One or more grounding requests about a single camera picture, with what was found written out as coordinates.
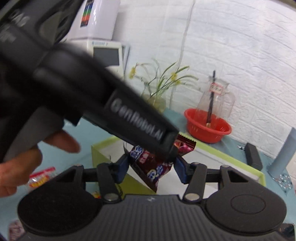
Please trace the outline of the person's left hand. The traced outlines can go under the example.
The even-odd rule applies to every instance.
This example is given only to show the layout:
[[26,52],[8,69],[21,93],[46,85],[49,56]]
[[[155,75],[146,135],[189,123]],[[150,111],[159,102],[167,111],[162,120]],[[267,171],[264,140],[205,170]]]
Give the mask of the person's left hand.
[[[65,131],[56,132],[44,142],[68,153],[80,152],[79,143]],[[41,165],[42,153],[37,146],[1,163],[1,198],[12,196],[19,186],[29,181],[30,175]]]

